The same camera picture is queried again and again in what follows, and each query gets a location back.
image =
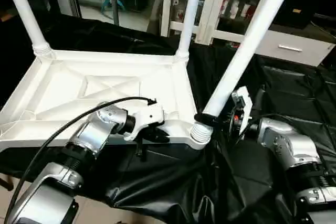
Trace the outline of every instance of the black fabric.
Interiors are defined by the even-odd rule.
[[[37,15],[55,49],[174,54],[177,41],[62,15]],[[2,51],[16,40],[25,58],[33,59],[18,18],[0,24]],[[204,108],[235,51],[192,44],[187,69],[197,110]],[[255,56],[239,86],[247,85],[259,114],[281,113],[316,142],[330,169],[336,169],[336,72]],[[221,117],[227,118],[231,101]],[[292,223],[287,181],[273,154],[252,140],[229,153],[226,132],[215,132],[202,151],[185,145],[148,145],[140,161],[135,146],[107,146],[80,192],[111,207],[154,216],[166,223]],[[31,173],[32,181],[60,148],[49,148]],[[20,177],[36,148],[0,153],[0,172]]]

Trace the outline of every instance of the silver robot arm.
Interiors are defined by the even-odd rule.
[[[262,118],[258,142],[269,148],[285,170],[295,193],[299,221],[336,221],[336,178],[325,169],[313,140],[291,125]]]
[[[24,192],[11,211],[7,224],[72,223],[78,204],[76,190],[95,163],[110,134],[134,140],[145,127],[162,123],[159,104],[144,107],[134,115],[115,105],[92,113],[58,155]]]

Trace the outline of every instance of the floor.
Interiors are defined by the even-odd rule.
[[[25,191],[30,183],[26,182],[23,186]],[[3,224],[6,210],[11,199],[13,191],[9,192],[5,188],[0,187],[0,224]],[[84,197],[76,197],[76,202],[79,204],[79,210],[74,220],[74,224],[164,224],[152,217],[142,216],[130,211],[114,209],[105,204],[87,199]]]
[[[106,10],[101,13],[100,9],[92,6],[80,6],[80,11],[82,13],[82,17],[86,19],[96,19],[107,23],[113,23],[112,11]],[[146,31],[148,22],[150,9],[145,9],[141,13],[136,12],[128,12],[119,10],[119,25],[125,28],[130,28],[138,31]]]

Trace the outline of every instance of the cabinet handle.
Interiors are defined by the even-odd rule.
[[[281,45],[281,44],[278,47],[282,48],[282,49],[287,49],[287,50],[295,51],[295,52],[302,52],[301,48],[288,47],[288,46],[284,46],[284,45]]]

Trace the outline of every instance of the glass door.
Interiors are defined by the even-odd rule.
[[[188,0],[164,0],[161,35],[178,35],[183,29],[184,15]],[[201,34],[206,29],[213,0],[199,0],[193,33],[196,42],[202,42]]]
[[[205,44],[212,43],[213,38],[241,42],[264,1],[214,0],[204,36]]]

